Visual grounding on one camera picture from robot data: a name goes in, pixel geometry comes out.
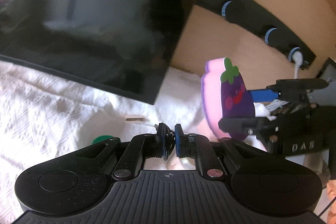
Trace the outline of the black monitor screen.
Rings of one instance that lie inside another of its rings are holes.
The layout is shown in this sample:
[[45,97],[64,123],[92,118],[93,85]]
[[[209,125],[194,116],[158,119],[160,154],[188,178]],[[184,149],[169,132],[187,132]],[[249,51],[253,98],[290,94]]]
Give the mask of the black monitor screen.
[[1,60],[154,104],[196,0],[1,0]]

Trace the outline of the black power strip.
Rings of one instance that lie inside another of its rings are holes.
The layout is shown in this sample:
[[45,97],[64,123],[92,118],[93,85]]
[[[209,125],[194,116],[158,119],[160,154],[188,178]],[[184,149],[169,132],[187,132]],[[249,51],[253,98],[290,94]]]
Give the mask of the black power strip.
[[308,69],[316,58],[315,53],[288,26],[254,0],[197,0],[197,5],[259,37],[289,61],[292,61],[295,52],[301,52],[302,69]]

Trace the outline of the purple eggplant felt plush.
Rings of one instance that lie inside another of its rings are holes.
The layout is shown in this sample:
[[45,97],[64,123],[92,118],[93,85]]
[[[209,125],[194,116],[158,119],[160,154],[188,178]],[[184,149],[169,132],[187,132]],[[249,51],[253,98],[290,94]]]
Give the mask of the purple eggplant felt plush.
[[228,57],[206,62],[201,79],[203,111],[212,133],[218,138],[231,137],[244,141],[241,133],[226,133],[219,128],[224,118],[254,118],[253,99],[246,89],[242,75]]

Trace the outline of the computer case glass panel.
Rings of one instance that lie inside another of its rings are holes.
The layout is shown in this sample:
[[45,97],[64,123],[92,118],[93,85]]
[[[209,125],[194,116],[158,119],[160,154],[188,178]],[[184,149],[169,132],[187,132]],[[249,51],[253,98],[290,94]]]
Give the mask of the computer case glass panel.
[[324,62],[322,68],[319,70],[317,79],[323,79],[327,82],[333,82],[336,80],[336,62],[331,57],[328,57]]

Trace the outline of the white textured blanket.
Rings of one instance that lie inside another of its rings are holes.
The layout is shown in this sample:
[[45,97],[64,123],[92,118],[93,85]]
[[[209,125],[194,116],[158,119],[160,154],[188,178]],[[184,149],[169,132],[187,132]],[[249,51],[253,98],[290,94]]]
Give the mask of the white textured blanket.
[[[126,122],[143,115],[143,123]],[[14,193],[25,169],[88,146],[101,135],[129,141],[154,125],[179,123],[184,132],[217,137],[202,110],[201,79],[170,68],[153,105],[1,62],[1,223],[22,214]]]

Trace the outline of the black cord charm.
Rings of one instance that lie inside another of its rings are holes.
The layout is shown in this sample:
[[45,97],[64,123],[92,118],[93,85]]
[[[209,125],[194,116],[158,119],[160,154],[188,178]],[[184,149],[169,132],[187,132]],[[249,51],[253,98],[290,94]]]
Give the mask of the black cord charm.
[[154,125],[155,135],[155,156],[167,161],[175,147],[175,132],[165,123]]

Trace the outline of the white usb adapter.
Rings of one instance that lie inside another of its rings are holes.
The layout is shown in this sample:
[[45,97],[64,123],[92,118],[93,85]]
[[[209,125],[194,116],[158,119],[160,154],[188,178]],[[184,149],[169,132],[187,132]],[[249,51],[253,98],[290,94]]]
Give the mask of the white usb adapter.
[[126,115],[125,121],[134,123],[143,123],[146,121],[146,118],[143,115]]

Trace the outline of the green round tin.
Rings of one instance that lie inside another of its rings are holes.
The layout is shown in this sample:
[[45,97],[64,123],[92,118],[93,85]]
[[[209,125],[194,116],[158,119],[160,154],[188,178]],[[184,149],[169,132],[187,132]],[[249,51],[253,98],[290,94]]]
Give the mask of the green round tin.
[[99,143],[101,141],[104,141],[104,140],[107,140],[107,139],[111,139],[112,136],[109,136],[109,135],[101,135],[101,136],[98,136],[97,138],[95,138],[93,141],[92,141],[92,144],[96,144],[96,143]]

